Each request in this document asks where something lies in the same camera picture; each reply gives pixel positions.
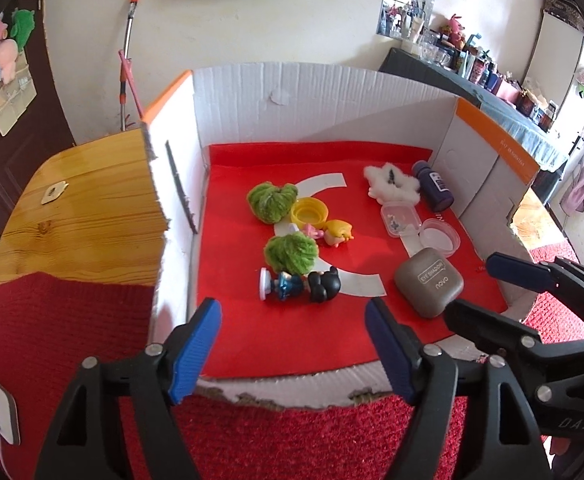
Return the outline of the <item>taupe eye shadow case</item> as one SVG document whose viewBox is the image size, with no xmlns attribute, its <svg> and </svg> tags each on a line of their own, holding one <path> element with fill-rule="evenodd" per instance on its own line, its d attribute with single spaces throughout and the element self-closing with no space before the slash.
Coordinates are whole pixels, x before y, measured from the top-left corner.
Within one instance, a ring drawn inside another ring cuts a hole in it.
<svg viewBox="0 0 584 480">
<path fill-rule="evenodd" d="M 436 318 L 463 291 L 460 272 L 433 248 L 423 248 L 394 273 L 400 293 L 422 318 Z"/>
</svg>

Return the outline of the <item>clear pink round lid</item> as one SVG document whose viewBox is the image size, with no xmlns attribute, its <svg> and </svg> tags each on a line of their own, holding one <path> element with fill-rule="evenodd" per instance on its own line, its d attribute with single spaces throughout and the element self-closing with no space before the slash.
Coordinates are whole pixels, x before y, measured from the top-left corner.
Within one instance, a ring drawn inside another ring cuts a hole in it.
<svg viewBox="0 0 584 480">
<path fill-rule="evenodd" d="M 424 248 L 432 248 L 444 257 L 452 256 L 461 245 L 458 232 L 449 223 L 438 219 L 423 221 L 419 240 Z"/>
</svg>

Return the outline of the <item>small clear plastic box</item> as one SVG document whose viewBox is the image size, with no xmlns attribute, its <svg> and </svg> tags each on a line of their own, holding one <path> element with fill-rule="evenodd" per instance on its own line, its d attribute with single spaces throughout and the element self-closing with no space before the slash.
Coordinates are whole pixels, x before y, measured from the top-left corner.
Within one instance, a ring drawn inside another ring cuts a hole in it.
<svg viewBox="0 0 584 480">
<path fill-rule="evenodd" d="M 416 208 L 404 202 L 382 205 L 381 218 L 388 235 L 395 238 L 418 235 L 422 226 Z"/>
</svg>

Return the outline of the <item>black haired blue figurine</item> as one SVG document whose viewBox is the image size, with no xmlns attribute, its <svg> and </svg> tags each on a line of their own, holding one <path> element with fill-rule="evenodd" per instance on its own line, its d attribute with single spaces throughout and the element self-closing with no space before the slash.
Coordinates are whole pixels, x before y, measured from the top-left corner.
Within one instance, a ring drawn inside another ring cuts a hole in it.
<svg viewBox="0 0 584 480">
<path fill-rule="evenodd" d="M 341 279 L 338 269 L 332 266 L 328 271 L 309 272 L 306 276 L 279 272 L 272 274 L 268 269 L 260 269 L 258 278 L 258 296 L 264 301 L 274 294 L 280 301 L 309 294 L 311 302 L 326 302 L 334 299 L 341 292 Z"/>
</svg>

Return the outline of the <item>blonde pink doll figurine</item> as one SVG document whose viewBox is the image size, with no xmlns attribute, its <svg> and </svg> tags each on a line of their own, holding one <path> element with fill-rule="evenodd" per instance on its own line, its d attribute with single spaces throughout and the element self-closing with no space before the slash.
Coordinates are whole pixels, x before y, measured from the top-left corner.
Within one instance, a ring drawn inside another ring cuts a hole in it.
<svg viewBox="0 0 584 480">
<path fill-rule="evenodd" d="M 354 238 L 353 226 L 343 220 L 328 220 L 320 229 L 306 224 L 301 231 L 312 240 L 323 240 L 331 247 L 338 247 Z"/>
</svg>

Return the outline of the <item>large green yarn ball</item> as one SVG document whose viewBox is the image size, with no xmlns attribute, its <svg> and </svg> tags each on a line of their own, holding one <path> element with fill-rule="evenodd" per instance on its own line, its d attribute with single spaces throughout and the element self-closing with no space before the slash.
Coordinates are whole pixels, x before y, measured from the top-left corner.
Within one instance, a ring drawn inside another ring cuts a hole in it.
<svg viewBox="0 0 584 480">
<path fill-rule="evenodd" d="M 264 247 L 264 258 L 276 273 L 306 275 L 319 255 L 317 243 L 302 232 L 273 236 Z"/>
</svg>

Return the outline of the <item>white cotton fluff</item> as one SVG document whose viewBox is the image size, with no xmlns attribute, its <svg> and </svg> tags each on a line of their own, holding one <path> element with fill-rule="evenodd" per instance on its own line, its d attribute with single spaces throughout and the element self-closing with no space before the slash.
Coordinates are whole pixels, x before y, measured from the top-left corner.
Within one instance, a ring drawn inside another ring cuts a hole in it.
<svg viewBox="0 0 584 480">
<path fill-rule="evenodd" d="M 368 196 L 380 205 L 406 203 L 416 206 L 420 202 L 419 180 L 404 174 L 390 162 L 382 167 L 365 166 L 364 177 L 369 184 Z"/>
</svg>

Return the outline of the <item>cluttered grey side table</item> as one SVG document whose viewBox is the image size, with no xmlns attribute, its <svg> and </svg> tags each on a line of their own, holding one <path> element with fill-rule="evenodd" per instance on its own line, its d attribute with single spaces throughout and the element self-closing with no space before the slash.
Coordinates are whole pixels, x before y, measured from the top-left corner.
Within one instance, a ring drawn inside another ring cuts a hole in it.
<svg viewBox="0 0 584 480">
<path fill-rule="evenodd" d="M 540 168 L 532 189 L 539 200 L 546 204 L 560 186 L 568 156 L 560 151 L 558 142 L 534 122 L 522 114 L 516 103 L 494 96 L 488 90 L 454 72 L 449 64 L 458 55 L 438 44 L 416 44 L 408 48 L 404 44 L 392 47 L 384 58 L 381 73 L 422 82 L 431 87 L 461 96 L 497 122 L 514 140 L 530 154 Z"/>
</svg>

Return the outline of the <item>small metal table plate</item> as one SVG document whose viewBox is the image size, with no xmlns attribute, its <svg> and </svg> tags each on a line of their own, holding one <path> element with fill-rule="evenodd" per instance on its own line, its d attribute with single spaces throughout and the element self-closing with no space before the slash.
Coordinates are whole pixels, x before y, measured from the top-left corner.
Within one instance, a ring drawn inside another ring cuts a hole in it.
<svg viewBox="0 0 584 480">
<path fill-rule="evenodd" d="M 45 205 L 54 202 L 63 194 L 67 187 L 68 182 L 66 181 L 59 181 L 55 184 L 50 185 L 50 187 L 45 190 L 45 193 L 42 196 L 40 203 L 42 205 Z"/>
</svg>

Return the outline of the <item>yellow plastic cap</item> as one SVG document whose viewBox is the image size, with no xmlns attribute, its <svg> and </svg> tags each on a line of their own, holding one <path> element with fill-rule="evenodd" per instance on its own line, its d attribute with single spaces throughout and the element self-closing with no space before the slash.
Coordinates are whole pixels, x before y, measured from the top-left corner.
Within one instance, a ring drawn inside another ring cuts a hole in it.
<svg viewBox="0 0 584 480">
<path fill-rule="evenodd" d="M 315 197 L 301 197 L 291 207 L 290 219 L 298 226 L 304 228 L 310 224 L 316 229 L 320 229 L 327 221 L 329 209 L 327 205 Z"/>
</svg>

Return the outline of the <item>orange white cardboard box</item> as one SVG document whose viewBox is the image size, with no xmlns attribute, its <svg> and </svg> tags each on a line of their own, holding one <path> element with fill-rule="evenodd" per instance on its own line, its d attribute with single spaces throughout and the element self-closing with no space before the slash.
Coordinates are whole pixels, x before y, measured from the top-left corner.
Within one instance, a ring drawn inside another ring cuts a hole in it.
<svg viewBox="0 0 584 480">
<path fill-rule="evenodd" d="M 376 297 L 423 342 L 477 360 L 395 284 L 422 249 L 460 272 L 463 299 L 518 321 L 531 310 L 484 262 L 526 256 L 511 219 L 538 163 L 459 96 L 372 70 L 249 63 L 183 73 L 141 120 L 167 223 L 149 338 L 218 300 L 205 392 L 274 408 L 388 393 L 364 324 Z"/>
</svg>

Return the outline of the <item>small green yarn ball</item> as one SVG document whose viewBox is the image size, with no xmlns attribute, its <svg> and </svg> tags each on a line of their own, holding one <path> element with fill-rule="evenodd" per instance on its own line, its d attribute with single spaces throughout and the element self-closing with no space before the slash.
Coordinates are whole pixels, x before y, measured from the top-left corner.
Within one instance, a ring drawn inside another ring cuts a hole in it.
<svg viewBox="0 0 584 480">
<path fill-rule="evenodd" d="M 277 186 L 269 181 L 254 186 L 246 200 L 254 216 L 266 224 L 281 221 L 298 199 L 298 188 L 291 183 Z"/>
</svg>

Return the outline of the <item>beige hanging organizer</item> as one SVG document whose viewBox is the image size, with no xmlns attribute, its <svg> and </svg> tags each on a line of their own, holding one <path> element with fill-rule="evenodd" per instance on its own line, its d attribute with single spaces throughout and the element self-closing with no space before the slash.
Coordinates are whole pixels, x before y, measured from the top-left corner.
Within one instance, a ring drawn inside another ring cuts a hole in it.
<svg viewBox="0 0 584 480">
<path fill-rule="evenodd" d="M 36 96 L 30 66 L 24 52 L 16 58 L 15 78 L 10 84 L 0 82 L 0 135 L 6 136 L 25 113 Z"/>
</svg>

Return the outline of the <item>pink green plush toys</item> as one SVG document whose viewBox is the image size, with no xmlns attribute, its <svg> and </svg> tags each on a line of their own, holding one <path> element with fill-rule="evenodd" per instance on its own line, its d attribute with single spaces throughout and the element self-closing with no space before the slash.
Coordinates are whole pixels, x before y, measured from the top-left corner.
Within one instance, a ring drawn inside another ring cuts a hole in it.
<svg viewBox="0 0 584 480">
<path fill-rule="evenodd" d="M 0 14 L 0 74 L 3 84 L 10 84 L 16 74 L 16 60 L 35 29 L 35 12 L 16 9 L 11 14 L 11 27 Z"/>
</svg>

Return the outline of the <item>orange tipped mop pole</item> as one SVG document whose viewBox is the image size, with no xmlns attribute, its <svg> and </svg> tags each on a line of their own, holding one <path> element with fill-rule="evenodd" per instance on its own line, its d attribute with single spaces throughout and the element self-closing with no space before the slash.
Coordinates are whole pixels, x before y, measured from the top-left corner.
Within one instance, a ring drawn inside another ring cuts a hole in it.
<svg viewBox="0 0 584 480">
<path fill-rule="evenodd" d="M 138 94 L 134 73 L 132 72 L 132 58 L 129 55 L 130 43 L 132 42 L 132 26 L 139 0 L 129 0 L 126 23 L 123 37 L 123 47 L 118 51 L 120 58 L 120 86 L 118 87 L 118 105 L 120 106 L 120 127 L 122 131 L 132 128 L 135 123 L 127 113 L 127 95 L 132 95 L 132 102 L 135 104 L 137 115 L 143 115 L 143 106 Z"/>
</svg>

